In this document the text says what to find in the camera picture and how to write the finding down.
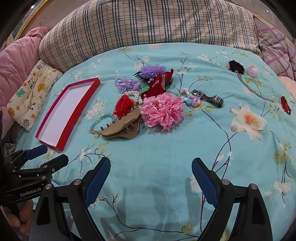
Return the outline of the left hand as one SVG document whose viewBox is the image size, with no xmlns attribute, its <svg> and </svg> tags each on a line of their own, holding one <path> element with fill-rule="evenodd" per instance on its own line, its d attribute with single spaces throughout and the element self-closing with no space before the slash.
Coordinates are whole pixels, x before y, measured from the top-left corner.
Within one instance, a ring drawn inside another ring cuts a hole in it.
<svg viewBox="0 0 296 241">
<path fill-rule="evenodd" d="M 33 219 L 33 200 L 27 200 L 17 216 L 6 211 L 6 209 L 1 206 L 1 211 L 4 214 L 9 225 L 17 235 L 24 235 L 28 237 L 30 235 L 30 228 Z"/>
</svg>

